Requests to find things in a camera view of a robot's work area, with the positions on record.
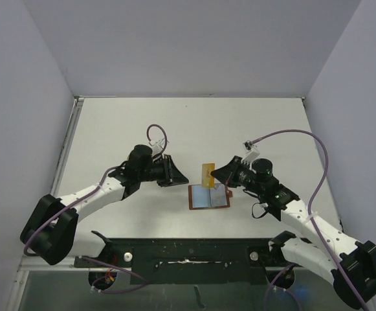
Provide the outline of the brown leather card holder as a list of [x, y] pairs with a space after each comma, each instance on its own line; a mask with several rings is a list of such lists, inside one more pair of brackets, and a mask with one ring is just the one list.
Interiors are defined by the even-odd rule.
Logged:
[[188, 186], [189, 210], [221, 209], [230, 207], [232, 191], [221, 183], [212, 188], [201, 185]]

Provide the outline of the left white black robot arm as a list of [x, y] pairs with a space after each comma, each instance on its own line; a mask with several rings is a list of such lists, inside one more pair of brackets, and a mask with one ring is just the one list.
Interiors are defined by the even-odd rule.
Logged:
[[51, 194], [41, 197], [20, 234], [24, 254], [41, 257], [50, 265], [66, 257], [89, 257], [97, 266], [109, 264], [111, 241], [96, 231], [77, 234], [79, 222], [130, 197], [141, 183], [153, 181], [160, 187], [189, 182], [170, 155], [160, 153], [157, 147], [138, 144], [122, 164], [108, 168], [98, 183], [58, 198]]

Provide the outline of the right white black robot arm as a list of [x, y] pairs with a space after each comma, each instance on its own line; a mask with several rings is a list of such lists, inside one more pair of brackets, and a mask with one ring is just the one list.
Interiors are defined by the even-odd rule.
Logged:
[[258, 199], [275, 219], [292, 227], [269, 242], [270, 260], [295, 263], [329, 282], [353, 309], [364, 308], [376, 295], [376, 245], [347, 236], [308, 206], [272, 173], [272, 162], [256, 159], [246, 164], [236, 156], [211, 176], [229, 188], [242, 189]]

